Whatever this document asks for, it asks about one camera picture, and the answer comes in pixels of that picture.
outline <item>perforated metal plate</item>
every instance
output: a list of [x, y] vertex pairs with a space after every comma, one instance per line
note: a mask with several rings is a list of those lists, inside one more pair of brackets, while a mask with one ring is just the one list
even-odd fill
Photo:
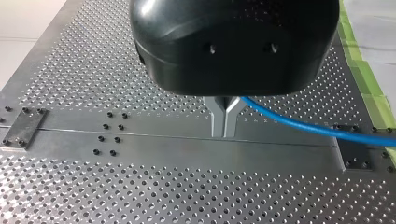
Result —
[[[14, 108], [0, 110], [0, 138], [22, 106], [50, 111], [28, 151], [0, 151], [3, 223], [396, 223], [379, 150], [372, 172], [344, 172], [333, 139], [248, 107], [234, 139], [211, 138], [201, 98], [147, 77], [127, 11], [127, 0], [68, 0], [0, 92]], [[371, 126], [337, 38], [309, 87], [256, 99], [294, 119]]]
[[[375, 173], [343, 173], [336, 148], [330, 147], [124, 136], [124, 144], [98, 143], [101, 154], [94, 156], [92, 145], [86, 146], [94, 137], [40, 131], [29, 152], [0, 152], [0, 219], [140, 224], [396, 220], [396, 178], [386, 172], [376, 150], [371, 152]], [[110, 149], [118, 156], [111, 157]]]
[[[35, 55], [16, 74], [20, 78], [11, 80], [13, 88], [3, 90], [4, 104], [57, 111], [44, 123], [46, 129], [107, 132], [103, 123], [122, 123], [123, 133], [210, 138], [202, 98], [163, 91], [146, 75], [134, 49], [128, 0], [68, 2], [73, 7], [55, 19], [44, 34], [46, 42], [37, 44]], [[256, 99], [293, 119], [329, 127], [359, 125], [364, 132], [371, 126], [337, 38], [311, 85], [294, 94]], [[107, 111], [117, 116], [106, 120]], [[131, 119], [121, 119], [121, 113]], [[234, 140], [333, 146], [328, 138], [279, 126], [248, 107], [238, 117]]]

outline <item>white floor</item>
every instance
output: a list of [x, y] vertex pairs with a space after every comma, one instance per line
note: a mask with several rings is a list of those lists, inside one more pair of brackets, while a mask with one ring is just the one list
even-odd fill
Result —
[[0, 90], [66, 0], [0, 0]]

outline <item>hole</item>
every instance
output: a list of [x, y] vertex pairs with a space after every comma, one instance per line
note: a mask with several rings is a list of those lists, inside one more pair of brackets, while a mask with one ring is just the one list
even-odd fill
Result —
[[279, 49], [279, 45], [275, 43], [266, 43], [264, 47], [262, 47], [262, 51], [265, 53], [277, 53]]
[[203, 50], [205, 52], [209, 52], [210, 54], [215, 54], [216, 53], [216, 46], [213, 45], [212, 43], [206, 43], [203, 45]]

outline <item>mounting plate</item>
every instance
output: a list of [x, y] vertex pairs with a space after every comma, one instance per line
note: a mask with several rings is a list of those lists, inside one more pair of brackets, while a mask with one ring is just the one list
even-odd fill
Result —
[[[345, 132], [358, 133], [357, 126], [333, 125], [334, 129]], [[370, 158], [369, 148], [365, 144], [351, 142], [336, 138], [338, 144], [338, 153], [343, 168], [345, 170], [367, 170], [372, 171], [372, 160]]]
[[30, 109], [24, 107], [15, 119], [6, 137], [2, 141], [2, 149], [26, 149], [32, 142], [35, 131], [46, 116], [44, 108]]

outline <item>metal bracket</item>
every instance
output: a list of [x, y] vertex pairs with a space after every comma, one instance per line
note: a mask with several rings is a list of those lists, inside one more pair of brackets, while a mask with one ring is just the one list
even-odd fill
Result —
[[211, 112], [212, 137], [234, 137], [236, 118], [246, 104], [240, 97], [204, 97]]
[[24, 107], [9, 128], [6, 137], [2, 141], [3, 150], [26, 149], [32, 142], [35, 131], [47, 114], [44, 108], [36, 110]]
[[[346, 132], [359, 132], [357, 126], [333, 125], [334, 129]], [[336, 138], [338, 154], [344, 170], [372, 171], [372, 159], [369, 148], [361, 143]]]

